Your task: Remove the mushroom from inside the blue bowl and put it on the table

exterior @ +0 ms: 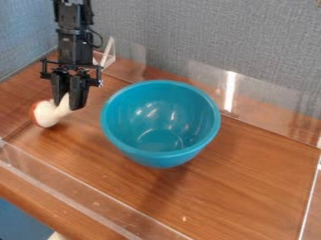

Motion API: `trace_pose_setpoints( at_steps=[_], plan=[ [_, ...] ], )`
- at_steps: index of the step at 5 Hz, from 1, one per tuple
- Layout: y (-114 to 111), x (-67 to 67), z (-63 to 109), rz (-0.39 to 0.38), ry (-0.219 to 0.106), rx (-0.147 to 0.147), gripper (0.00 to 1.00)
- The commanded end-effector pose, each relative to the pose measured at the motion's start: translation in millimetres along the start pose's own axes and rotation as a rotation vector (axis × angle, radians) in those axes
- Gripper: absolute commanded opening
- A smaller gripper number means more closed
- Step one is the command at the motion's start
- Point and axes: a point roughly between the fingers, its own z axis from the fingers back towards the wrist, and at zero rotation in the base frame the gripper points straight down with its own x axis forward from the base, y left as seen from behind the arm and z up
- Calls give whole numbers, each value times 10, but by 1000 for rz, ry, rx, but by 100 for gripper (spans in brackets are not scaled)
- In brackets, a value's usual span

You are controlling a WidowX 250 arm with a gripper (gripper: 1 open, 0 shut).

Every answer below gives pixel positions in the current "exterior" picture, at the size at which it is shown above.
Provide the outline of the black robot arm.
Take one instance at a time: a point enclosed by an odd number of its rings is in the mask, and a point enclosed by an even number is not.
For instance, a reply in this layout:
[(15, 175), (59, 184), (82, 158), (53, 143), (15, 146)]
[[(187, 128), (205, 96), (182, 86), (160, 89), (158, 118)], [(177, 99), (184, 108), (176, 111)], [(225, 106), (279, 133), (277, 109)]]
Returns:
[(41, 78), (50, 80), (54, 104), (59, 105), (70, 94), (70, 109), (77, 111), (88, 104), (90, 88), (102, 87), (102, 67), (93, 63), (94, 35), (92, 29), (92, 0), (53, 0), (58, 22), (58, 60), (42, 59)]

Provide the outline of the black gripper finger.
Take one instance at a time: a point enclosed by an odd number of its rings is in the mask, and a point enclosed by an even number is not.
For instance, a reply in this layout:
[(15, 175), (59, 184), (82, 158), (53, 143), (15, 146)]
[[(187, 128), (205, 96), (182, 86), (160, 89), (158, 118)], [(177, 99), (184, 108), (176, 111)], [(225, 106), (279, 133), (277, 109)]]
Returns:
[(90, 92), (88, 80), (78, 75), (70, 78), (70, 109), (77, 111), (86, 106)]
[(69, 93), (70, 89), (67, 75), (63, 73), (53, 73), (50, 82), (54, 104), (59, 105), (62, 98)]

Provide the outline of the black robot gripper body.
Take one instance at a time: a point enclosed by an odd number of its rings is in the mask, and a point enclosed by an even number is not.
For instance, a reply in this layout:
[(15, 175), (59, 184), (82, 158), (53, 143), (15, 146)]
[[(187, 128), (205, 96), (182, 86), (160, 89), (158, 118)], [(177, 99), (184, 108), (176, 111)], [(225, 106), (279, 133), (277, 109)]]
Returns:
[(42, 59), (41, 78), (53, 88), (101, 87), (102, 68), (93, 63), (93, 31), (58, 29), (58, 58)]

